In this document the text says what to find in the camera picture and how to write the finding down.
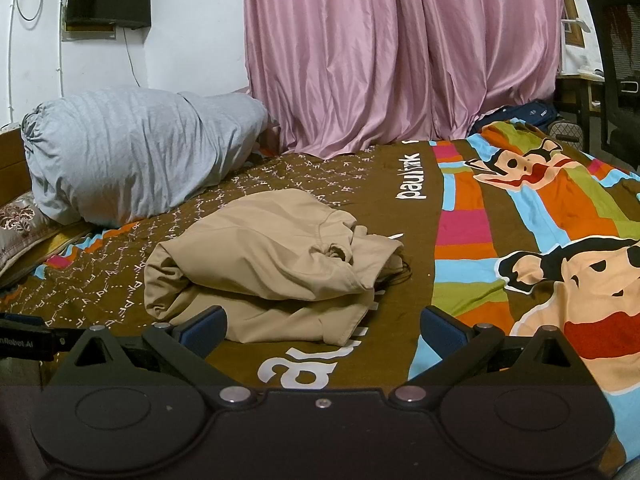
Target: colorful bedspread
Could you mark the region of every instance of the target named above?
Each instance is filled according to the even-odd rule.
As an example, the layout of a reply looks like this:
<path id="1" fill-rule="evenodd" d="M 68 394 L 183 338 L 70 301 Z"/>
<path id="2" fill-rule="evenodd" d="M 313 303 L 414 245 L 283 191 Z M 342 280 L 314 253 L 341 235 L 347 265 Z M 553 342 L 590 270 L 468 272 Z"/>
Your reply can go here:
<path id="1" fill-rule="evenodd" d="M 554 324 L 614 410 L 616 438 L 602 468 L 613 473 L 640 455 L 640 178 L 521 124 L 324 162 L 264 161 L 175 211 L 105 233 L 100 246 L 77 250 L 64 269 L 49 267 L 46 280 L 30 278 L 0 308 L 139 333 L 153 321 L 142 271 L 155 244 L 239 196 L 286 187 L 400 237 L 412 276 L 379 296 L 344 348 L 224 342 L 208 362 L 256 387 L 389 390 L 438 361 L 419 335 L 427 304 L 517 335 Z"/>

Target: floral pillow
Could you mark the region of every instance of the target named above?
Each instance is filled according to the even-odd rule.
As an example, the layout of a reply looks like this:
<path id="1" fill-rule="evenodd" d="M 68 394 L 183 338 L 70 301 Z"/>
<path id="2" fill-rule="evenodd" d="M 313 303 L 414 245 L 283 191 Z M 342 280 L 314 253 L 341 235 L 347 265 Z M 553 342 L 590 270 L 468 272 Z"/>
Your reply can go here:
<path id="1" fill-rule="evenodd" d="M 0 207 L 0 283 L 23 254 L 55 236 L 62 227 L 41 213 L 31 191 Z"/>

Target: black mesh chair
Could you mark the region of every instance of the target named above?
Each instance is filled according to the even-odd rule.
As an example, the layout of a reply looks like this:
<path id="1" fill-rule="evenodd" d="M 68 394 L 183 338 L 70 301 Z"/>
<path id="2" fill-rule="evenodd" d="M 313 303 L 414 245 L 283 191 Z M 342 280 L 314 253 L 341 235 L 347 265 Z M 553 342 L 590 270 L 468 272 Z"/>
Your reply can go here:
<path id="1" fill-rule="evenodd" d="M 640 0 L 587 0 L 600 44 L 606 117 L 602 149 L 640 166 Z"/>

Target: blue backpack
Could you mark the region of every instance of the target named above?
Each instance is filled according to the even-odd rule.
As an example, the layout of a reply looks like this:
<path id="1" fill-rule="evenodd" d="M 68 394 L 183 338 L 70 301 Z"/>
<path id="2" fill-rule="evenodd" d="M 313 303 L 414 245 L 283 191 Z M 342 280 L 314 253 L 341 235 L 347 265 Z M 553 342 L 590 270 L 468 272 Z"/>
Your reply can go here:
<path id="1" fill-rule="evenodd" d="M 532 101 L 522 106 L 505 106 L 476 121 L 469 135 L 479 133 L 484 126 L 495 121 L 510 121 L 514 118 L 521 119 L 542 132 L 548 133 L 549 125 L 558 118 L 558 111 L 553 105 L 544 101 Z"/>

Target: curtain fold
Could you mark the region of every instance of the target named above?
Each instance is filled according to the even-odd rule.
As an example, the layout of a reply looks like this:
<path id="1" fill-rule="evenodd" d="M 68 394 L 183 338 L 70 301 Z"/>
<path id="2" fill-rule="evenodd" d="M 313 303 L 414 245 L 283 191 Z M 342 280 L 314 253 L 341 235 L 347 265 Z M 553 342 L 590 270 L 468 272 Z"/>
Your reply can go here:
<path id="1" fill-rule="evenodd" d="M 549 97 L 564 0 L 244 0 L 252 95 L 283 153 L 460 139 Z"/>

